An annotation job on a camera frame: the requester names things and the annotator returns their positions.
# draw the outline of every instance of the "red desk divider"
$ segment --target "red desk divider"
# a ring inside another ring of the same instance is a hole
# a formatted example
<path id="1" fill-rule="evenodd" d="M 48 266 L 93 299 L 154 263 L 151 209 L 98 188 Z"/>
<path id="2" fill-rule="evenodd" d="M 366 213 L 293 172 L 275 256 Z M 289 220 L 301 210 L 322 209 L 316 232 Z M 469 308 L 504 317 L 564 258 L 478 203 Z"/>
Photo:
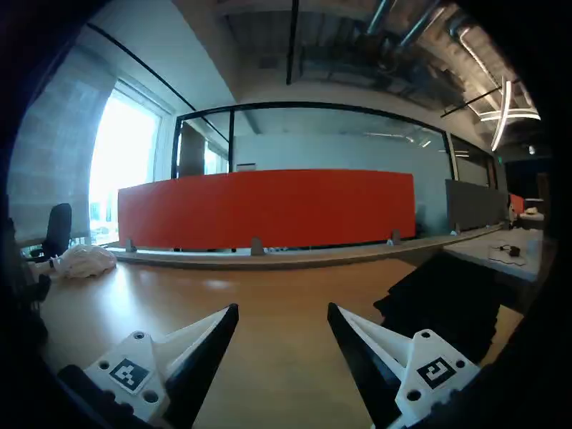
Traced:
<path id="1" fill-rule="evenodd" d="M 349 169 L 191 176 L 119 191 L 119 238 L 190 249 L 306 247 L 415 235 L 411 174 Z"/>

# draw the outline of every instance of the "white plastic bag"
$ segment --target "white plastic bag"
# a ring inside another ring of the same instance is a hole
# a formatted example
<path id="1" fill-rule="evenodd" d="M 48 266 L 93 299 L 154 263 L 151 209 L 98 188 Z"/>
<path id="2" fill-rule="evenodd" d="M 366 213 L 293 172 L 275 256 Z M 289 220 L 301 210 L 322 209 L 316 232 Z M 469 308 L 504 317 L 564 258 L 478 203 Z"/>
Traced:
<path id="1" fill-rule="evenodd" d="M 85 278 L 115 267 L 117 258 L 100 246 L 76 245 L 54 260 L 54 268 L 65 277 Z"/>

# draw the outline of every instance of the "office chair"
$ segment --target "office chair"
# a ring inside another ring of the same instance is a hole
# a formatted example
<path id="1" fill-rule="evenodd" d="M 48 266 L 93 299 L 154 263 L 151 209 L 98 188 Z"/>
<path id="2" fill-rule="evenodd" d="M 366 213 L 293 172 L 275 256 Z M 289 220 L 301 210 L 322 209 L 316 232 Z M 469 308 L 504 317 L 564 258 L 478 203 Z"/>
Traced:
<path id="1" fill-rule="evenodd" d="M 53 206 L 49 214 L 48 232 L 46 239 L 41 244 L 41 249 L 30 252 L 31 262 L 44 262 L 51 257 L 60 256 L 69 246 L 72 232 L 72 206 L 66 202 Z"/>

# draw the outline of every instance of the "exposed ceiling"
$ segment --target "exposed ceiling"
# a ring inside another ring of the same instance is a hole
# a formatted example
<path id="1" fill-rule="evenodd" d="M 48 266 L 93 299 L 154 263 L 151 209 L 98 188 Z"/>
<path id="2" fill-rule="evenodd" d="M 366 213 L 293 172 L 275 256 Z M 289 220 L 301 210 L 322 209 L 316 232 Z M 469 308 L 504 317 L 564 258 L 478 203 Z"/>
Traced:
<path id="1" fill-rule="evenodd" d="M 214 12 L 245 64 L 285 79 L 291 9 L 290 0 L 218 0 Z M 510 109 L 536 112 L 488 35 L 448 1 L 301 0 L 293 48 L 294 82 L 365 87 L 440 112 L 490 92 L 469 106 L 477 123 L 501 109 L 497 88 L 506 79 L 513 82 Z M 540 128 L 538 120 L 518 118 L 507 130 L 522 122 Z M 479 132 L 492 135 L 496 123 L 482 122 Z"/>

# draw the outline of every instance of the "wooden desk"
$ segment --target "wooden desk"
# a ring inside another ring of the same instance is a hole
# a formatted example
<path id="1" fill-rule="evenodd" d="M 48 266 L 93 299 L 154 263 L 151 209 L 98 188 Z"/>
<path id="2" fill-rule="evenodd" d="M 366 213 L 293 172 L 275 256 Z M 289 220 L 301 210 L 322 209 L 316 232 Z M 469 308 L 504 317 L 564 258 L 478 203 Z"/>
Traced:
<path id="1" fill-rule="evenodd" d="M 533 282 L 536 280 L 541 266 L 542 239 L 542 231 L 514 229 L 496 231 L 482 237 L 444 246 L 443 249 L 462 260 Z M 529 246 L 531 241 L 534 242 L 532 252 Z M 501 245 L 519 247 L 521 256 L 511 258 L 507 252 L 494 249 L 494 247 Z M 524 265 L 519 266 L 511 262 L 524 262 Z"/>
<path id="2" fill-rule="evenodd" d="M 95 279 L 54 282 L 42 306 L 44 357 L 54 370 L 85 368 L 134 330 L 165 334 L 236 302 L 240 321 L 194 428 L 368 428 L 327 304 L 380 322 L 374 301 L 413 269 L 399 260 L 268 272 L 119 263 Z M 499 312 L 485 360 L 518 321 Z"/>

